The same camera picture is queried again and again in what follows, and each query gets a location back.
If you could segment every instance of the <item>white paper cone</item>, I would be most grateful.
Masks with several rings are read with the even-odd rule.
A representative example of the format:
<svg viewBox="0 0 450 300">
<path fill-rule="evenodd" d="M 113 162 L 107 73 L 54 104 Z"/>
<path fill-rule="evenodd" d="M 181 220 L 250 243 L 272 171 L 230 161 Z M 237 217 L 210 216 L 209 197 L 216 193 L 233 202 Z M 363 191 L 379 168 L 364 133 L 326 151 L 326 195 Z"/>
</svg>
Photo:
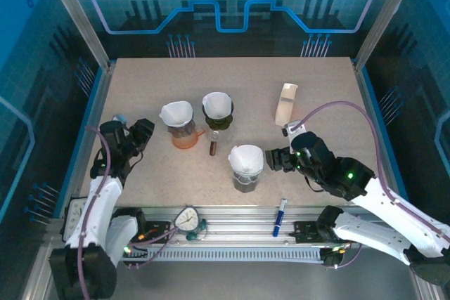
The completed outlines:
<svg viewBox="0 0 450 300">
<path fill-rule="evenodd" d="M 223 119 L 231 114 L 231 99 L 228 94 L 214 92 L 206 95 L 203 100 L 206 115 L 211 119 Z"/>
<path fill-rule="evenodd" d="M 250 177 L 259 174 L 264 166 L 264 154 L 256 145 L 234 147 L 228 156 L 231 168 L 241 176 Z"/>
<path fill-rule="evenodd" d="M 192 105 L 186 101 L 172 102 L 161 109 L 160 117 L 167 126 L 179 128 L 192 120 Z"/>
</svg>

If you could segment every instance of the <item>marker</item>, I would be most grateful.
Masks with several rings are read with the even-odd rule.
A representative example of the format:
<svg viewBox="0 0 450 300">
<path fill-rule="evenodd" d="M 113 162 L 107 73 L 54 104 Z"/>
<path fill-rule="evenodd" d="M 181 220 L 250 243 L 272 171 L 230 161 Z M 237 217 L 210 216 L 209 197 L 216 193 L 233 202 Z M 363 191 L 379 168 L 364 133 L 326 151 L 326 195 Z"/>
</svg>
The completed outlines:
<svg viewBox="0 0 450 300">
<path fill-rule="evenodd" d="M 278 216 L 276 217 L 275 228 L 274 228 L 274 237 L 278 237 L 278 232 L 280 232 L 281 222 L 283 221 L 284 216 L 284 208 L 288 200 L 283 198 L 281 200 L 280 209 L 278 210 Z"/>
</svg>

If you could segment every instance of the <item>glass panel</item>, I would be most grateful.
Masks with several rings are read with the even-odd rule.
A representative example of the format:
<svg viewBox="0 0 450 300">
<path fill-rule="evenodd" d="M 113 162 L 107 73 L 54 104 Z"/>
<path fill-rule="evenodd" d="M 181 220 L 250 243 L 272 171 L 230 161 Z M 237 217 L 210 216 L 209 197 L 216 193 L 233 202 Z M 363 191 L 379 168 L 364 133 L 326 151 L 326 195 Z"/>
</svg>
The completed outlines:
<svg viewBox="0 0 450 300">
<path fill-rule="evenodd" d="M 0 9 L 0 292 L 17 299 L 15 276 L 34 261 L 93 88 L 86 68 L 98 66 L 59 0 Z"/>
<path fill-rule="evenodd" d="M 355 56 L 384 0 L 80 0 L 117 57 Z"/>
<path fill-rule="evenodd" d="M 450 222 L 449 0 L 403 0 L 366 67 L 407 193 Z"/>
</svg>

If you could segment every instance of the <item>blue marker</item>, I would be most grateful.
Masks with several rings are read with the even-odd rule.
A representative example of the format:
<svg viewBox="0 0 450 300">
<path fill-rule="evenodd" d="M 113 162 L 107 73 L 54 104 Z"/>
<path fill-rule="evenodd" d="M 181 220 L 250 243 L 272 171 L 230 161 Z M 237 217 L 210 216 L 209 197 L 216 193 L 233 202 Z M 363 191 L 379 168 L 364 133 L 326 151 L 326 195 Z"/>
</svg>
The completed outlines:
<svg viewBox="0 0 450 300">
<path fill-rule="evenodd" d="M 288 200 L 283 198 L 281 200 L 280 209 L 278 210 L 278 216 L 276 217 L 275 228 L 274 228 L 274 237 L 278 237 L 278 232 L 280 232 L 281 222 L 283 221 L 284 216 L 284 208 Z"/>
</svg>

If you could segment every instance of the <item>beige tabletop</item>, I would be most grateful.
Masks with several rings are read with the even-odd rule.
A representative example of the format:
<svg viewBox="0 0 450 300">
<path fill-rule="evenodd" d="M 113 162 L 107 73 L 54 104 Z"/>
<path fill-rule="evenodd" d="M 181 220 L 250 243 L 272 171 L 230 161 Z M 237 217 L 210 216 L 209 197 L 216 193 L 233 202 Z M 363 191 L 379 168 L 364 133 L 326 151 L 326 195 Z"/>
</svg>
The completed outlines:
<svg viewBox="0 0 450 300">
<path fill-rule="evenodd" d="M 128 176 L 119 206 L 344 205 L 328 193 L 312 192 L 299 173 L 271 171 L 251 193 L 237 191 L 228 161 L 235 145 L 253 144 L 263 150 L 284 148 L 288 139 L 275 125 L 275 111 L 285 82 L 297 84 L 292 119 L 301 119 L 315 107 L 333 100 L 363 105 L 349 58 L 142 58 L 119 59 L 115 66 L 101 123 L 123 114 L 128 126 L 137 119 L 155 123 L 155 132 L 143 160 Z M 217 154 L 209 156 L 206 135 L 189 150 L 178 150 L 159 118 L 161 107 L 186 100 L 198 126 L 207 128 L 202 98 L 213 91 L 230 95 L 233 123 L 219 140 Z M 375 147 L 366 120 L 350 107 L 332 107 L 306 123 L 336 156 L 354 157 L 375 170 Z M 100 141 L 96 139 L 89 168 Z M 89 190 L 89 170 L 82 194 Z"/>
</svg>

